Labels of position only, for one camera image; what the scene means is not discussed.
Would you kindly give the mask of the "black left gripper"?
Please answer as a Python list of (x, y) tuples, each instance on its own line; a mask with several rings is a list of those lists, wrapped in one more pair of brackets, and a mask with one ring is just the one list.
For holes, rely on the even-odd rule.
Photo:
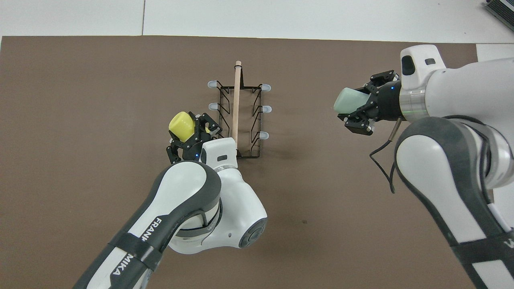
[(194, 117), (194, 136), (186, 142), (171, 138), (166, 148), (169, 162), (178, 163), (183, 160), (198, 161), (202, 151), (204, 140), (212, 140), (222, 132), (221, 126), (208, 114), (199, 114)]

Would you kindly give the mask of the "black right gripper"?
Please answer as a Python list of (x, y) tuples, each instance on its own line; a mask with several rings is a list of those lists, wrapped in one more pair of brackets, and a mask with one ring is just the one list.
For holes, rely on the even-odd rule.
[(396, 71), (384, 71), (371, 75), (363, 86), (365, 94), (377, 95), (377, 107), (338, 108), (337, 117), (352, 133), (371, 135), (376, 120), (402, 120), (400, 109), (400, 75)]

